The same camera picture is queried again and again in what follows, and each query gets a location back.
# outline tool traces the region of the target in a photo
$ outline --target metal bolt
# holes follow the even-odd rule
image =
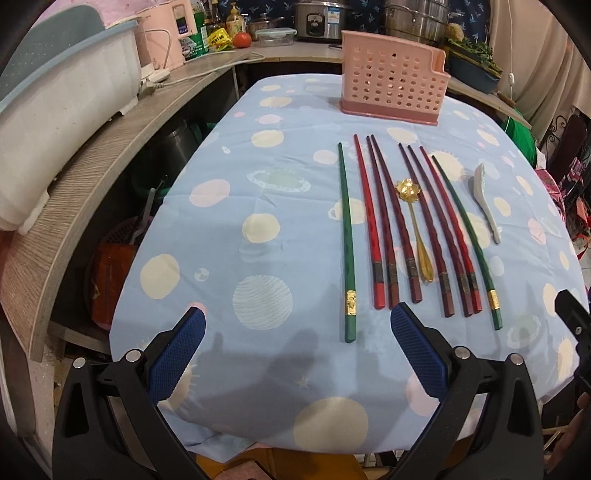
[[[515,365],[522,365],[523,364],[523,357],[518,353],[511,354],[511,362]]]
[[[141,356],[142,352],[140,352],[139,350],[130,350],[125,354],[125,359],[128,362],[137,362]]]
[[[74,360],[74,363],[72,363],[72,366],[74,368],[82,368],[85,364],[86,364],[86,360],[84,358],[82,358],[81,356],[79,356],[76,360]]]
[[[456,357],[465,360],[466,358],[470,358],[470,350],[468,350],[465,346],[459,346],[454,350]]]

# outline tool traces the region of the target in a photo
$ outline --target pink appliance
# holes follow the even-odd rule
[[[190,0],[173,0],[146,8],[134,18],[139,24],[138,51],[147,50],[155,70],[174,70],[184,64],[179,40],[197,33]]]

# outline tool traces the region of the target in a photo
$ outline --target basket base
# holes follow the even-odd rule
[[[437,126],[439,115],[437,113],[411,112],[404,108],[391,106],[370,105],[368,103],[340,100],[340,110],[350,115],[372,116],[386,120],[402,120],[412,124]]]

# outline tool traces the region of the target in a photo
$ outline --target blue gripper pad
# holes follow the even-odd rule
[[[392,333],[427,395],[443,401],[449,390],[449,373],[446,364],[425,336],[422,330],[424,327],[404,303],[393,308],[390,324]]]
[[[205,315],[198,308],[191,307],[172,332],[175,335],[150,368],[148,395],[153,405],[172,395],[205,336]]]

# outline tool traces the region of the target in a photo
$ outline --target white ceramic spoon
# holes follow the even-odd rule
[[[486,199],[484,197],[484,173],[485,173],[485,166],[484,163],[481,163],[476,167],[474,170],[474,198],[480,208],[484,212],[486,219],[488,220],[489,225],[491,226],[492,231],[492,238],[496,244],[501,243],[501,233],[499,231],[499,226],[496,224],[495,217],[492,214],[491,208],[488,206]]]

